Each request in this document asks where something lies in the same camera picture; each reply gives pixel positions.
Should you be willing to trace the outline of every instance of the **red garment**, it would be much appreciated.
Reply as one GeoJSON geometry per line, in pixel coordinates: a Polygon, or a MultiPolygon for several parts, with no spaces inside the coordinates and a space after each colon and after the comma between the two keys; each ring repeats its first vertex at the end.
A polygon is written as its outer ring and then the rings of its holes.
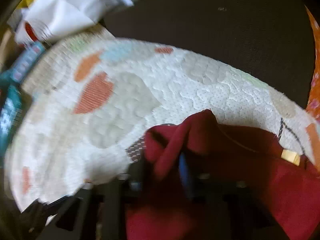
{"type": "Polygon", "coordinates": [[[205,110],[178,126],[152,127],[145,143],[153,171],[140,202],[128,209],[128,240],[201,239],[204,208],[184,195],[176,165],[182,150],[191,170],[245,181],[291,240],[307,240],[320,222],[318,174],[310,162],[297,167],[281,159],[270,132],[219,125],[205,110]]]}

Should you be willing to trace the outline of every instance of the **bedding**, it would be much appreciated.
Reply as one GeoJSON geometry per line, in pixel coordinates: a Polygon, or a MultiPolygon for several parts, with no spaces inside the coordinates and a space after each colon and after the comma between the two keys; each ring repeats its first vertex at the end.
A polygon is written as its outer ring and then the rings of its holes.
{"type": "Polygon", "coordinates": [[[320,127],[284,94],[223,62],[116,39],[101,26],[56,44],[21,88],[33,104],[5,160],[20,210],[72,194],[85,179],[107,182],[136,160],[148,128],[204,109],[219,123],[274,133],[320,170],[320,127]]]}

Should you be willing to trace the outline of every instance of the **dark brown surface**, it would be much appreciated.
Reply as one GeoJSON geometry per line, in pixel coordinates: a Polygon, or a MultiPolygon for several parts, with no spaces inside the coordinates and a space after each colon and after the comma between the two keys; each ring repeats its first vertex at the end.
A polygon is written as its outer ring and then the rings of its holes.
{"type": "Polygon", "coordinates": [[[315,48],[301,0],[141,0],[104,19],[117,37],[212,57],[307,104],[315,48]]]}

